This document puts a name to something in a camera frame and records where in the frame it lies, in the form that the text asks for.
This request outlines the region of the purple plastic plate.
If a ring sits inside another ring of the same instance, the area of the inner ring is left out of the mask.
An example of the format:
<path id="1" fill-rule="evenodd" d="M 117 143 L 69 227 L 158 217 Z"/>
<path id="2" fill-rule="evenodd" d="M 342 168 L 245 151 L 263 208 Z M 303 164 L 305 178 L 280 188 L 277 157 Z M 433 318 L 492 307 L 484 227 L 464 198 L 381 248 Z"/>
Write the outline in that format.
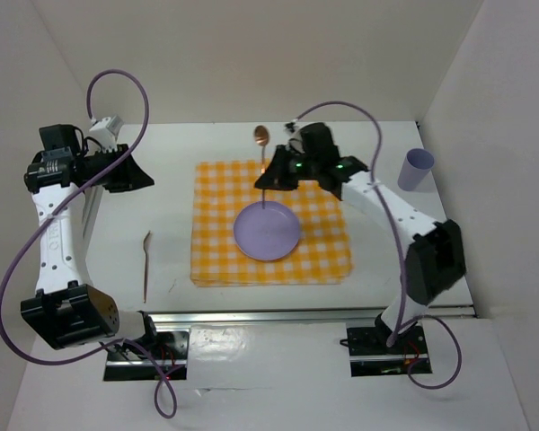
<path id="1" fill-rule="evenodd" d="M 239 250 L 259 261 L 288 256 L 298 245 L 302 228 L 297 215 L 276 201 L 255 202 L 234 220 L 233 237 Z"/>

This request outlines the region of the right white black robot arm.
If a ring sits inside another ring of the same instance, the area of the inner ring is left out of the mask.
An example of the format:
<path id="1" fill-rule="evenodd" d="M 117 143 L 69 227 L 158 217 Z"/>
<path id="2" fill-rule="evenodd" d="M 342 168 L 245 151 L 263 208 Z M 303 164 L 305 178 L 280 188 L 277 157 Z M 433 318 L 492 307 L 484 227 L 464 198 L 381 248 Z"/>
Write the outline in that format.
<path id="1" fill-rule="evenodd" d="M 460 226 L 438 221 L 419 211 L 373 176 L 354 156 L 343 156 L 331 129 L 322 122 L 285 125 L 288 141 L 278 145 L 254 186 L 261 190 L 292 191 L 300 181 L 319 187 L 375 221 L 394 239 L 400 270 L 398 297 L 376 317 L 374 341 L 393 352 L 414 323 L 443 292 L 466 274 Z"/>

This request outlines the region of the copper fork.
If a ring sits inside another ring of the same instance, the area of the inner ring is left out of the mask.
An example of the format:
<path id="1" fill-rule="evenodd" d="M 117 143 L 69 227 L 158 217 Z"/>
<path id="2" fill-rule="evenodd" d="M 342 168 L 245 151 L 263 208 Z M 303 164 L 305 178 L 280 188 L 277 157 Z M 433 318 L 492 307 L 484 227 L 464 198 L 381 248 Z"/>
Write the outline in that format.
<path id="1" fill-rule="evenodd" d="M 148 231 L 143 240 L 143 252 L 144 252 L 144 284 L 143 284 L 143 302 L 147 302 L 148 292 L 148 278 L 149 278 L 149 246 L 152 238 L 152 232 Z"/>

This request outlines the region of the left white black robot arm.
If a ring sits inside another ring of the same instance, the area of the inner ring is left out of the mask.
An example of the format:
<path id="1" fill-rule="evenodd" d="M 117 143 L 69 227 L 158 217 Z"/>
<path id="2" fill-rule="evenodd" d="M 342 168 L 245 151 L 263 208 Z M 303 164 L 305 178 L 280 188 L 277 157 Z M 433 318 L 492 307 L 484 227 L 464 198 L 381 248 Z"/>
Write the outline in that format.
<path id="1" fill-rule="evenodd" d="M 62 349 L 115 336 L 121 327 L 115 301 L 94 287 L 86 265 L 95 217 L 105 191 L 130 192 L 154 185 L 118 141 L 120 117 L 95 122 L 88 136 L 73 125 L 40 128 L 42 151 L 24 175 L 40 223 L 40 273 L 35 295 L 21 315 L 51 347 Z"/>

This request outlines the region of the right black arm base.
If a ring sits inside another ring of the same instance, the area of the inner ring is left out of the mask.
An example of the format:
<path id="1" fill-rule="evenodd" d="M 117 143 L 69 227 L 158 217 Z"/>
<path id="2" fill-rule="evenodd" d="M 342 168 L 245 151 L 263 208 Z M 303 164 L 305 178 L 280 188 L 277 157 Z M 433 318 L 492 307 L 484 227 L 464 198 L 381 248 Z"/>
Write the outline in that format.
<path id="1" fill-rule="evenodd" d="M 386 346 L 384 336 L 390 333 L 378 325 L 347 327 L 346 337 L 339 344 L 349 353 L 352 377 L 406 375 L 410 366 L 413 374 L 431 374 L 424 329 L 416 324 L 400 335 L 391 346 Z"/>

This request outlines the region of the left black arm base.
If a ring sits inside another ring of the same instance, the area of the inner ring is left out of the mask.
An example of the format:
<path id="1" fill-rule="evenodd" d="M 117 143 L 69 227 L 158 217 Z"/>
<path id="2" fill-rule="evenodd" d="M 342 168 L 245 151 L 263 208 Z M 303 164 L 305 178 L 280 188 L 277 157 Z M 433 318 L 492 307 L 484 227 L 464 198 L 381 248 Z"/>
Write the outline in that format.
<path id="1" fill-rule="evenodd" d="M 185 381 L 188 375 L 188 330 L 162 330 L 144 314 L 145 333 L 135 339 L 149 352 L 168 380 Z M 159 373 L 151 360 L 137 347 L 113 347 L 107 353 L 102 379 L 105 382 L 158 381 Z"/>

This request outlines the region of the copper spoon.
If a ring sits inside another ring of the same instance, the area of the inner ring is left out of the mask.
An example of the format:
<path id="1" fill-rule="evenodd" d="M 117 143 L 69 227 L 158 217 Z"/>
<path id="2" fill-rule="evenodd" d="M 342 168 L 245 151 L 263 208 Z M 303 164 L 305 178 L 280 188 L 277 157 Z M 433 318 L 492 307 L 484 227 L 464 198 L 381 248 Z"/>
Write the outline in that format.
<path id="1" fill-rule="evenodd" d="M 261 149 L 261 174 L 263 174 L 266 171 L 265 153 L 270 141 L 270 132 L 265 126 L 258 125 L 253 130 L 253 137 L 256 145 Z"/>

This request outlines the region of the yellow white checkered cloth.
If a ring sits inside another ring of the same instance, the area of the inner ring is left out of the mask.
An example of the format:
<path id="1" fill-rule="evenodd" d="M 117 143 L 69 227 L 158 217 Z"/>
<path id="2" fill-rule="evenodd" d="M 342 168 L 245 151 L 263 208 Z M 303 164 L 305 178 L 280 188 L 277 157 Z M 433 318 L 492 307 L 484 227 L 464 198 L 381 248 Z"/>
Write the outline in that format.
<path id="1" fill-rule="evenodd" d="M 352 269 L 347 226 L 340 202 L 314 182 L 266 198 L 293 211 L 301 238 L 284 259 L 263 263 L 241 252 L 233 225 L 239 212 L 258 201 L 254 160 L 201 162 L 195 168 L 190 280 L 198 287 L 337 284 Z"/>

